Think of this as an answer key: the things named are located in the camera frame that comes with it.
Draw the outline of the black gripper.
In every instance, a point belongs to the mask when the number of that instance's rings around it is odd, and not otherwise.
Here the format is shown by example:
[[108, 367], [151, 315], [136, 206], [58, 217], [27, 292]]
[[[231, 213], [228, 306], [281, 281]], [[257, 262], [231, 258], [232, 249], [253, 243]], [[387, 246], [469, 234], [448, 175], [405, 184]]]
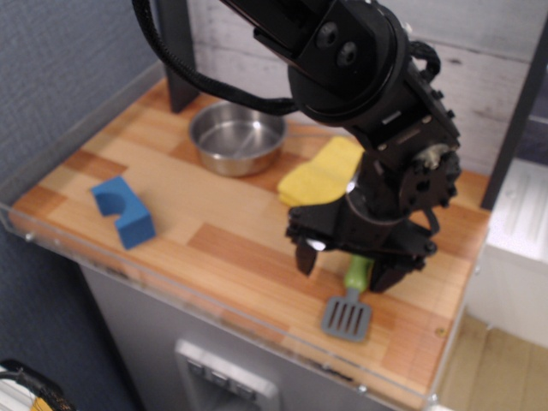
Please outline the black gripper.
[[419, 226], [409, 217], [374, 217], [357, 194], [345, 194], [323, 205], [289, 210], [286, 236], [295, 244], [298, 271], [310, 275], [319, 252], [341, 250], [373, 259], [370, 290], [385, 292], [407, 272], [420, 270], [438, 248], [436, 230]]

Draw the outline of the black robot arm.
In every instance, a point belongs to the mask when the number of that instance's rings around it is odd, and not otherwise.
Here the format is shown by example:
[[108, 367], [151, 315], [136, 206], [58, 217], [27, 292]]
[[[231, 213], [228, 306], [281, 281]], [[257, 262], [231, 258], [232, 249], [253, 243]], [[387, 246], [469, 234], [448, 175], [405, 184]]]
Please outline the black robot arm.
[[370, 288], [383, 292], [419, 270], [437, 248], [433, 214], [456, 195], [459, 133], [438, 61], [418, 53], [400, 21], [376, 1], [232, 1], [255, 38], [288, 65], [297, 109], [344, 128], [363, 146], [341, 197], [289, 210], [299, 269], [318, 247], [371, 258]]

